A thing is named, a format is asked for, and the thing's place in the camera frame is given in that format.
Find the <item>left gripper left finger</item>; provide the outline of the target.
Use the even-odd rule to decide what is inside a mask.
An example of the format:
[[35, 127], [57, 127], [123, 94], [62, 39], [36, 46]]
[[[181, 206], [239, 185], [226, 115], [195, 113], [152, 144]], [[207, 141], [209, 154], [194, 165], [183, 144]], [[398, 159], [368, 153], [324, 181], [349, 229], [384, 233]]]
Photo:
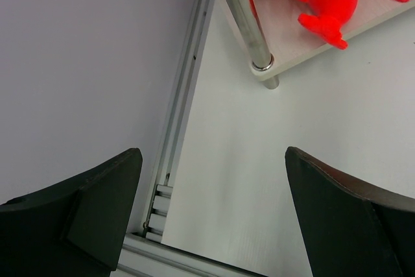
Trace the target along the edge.
[[1, 205], [2, 276], [109, 276], [116, 271], [143, 157], [128, 149]]

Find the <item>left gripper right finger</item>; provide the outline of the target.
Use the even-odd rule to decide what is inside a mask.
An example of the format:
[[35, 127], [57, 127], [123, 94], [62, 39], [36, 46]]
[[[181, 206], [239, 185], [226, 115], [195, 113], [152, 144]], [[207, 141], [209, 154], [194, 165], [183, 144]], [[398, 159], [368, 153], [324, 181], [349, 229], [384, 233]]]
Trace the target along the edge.
[[339, 171], [296, 147], [290, 192], [313, 276], [413, 276], [414, 199]]

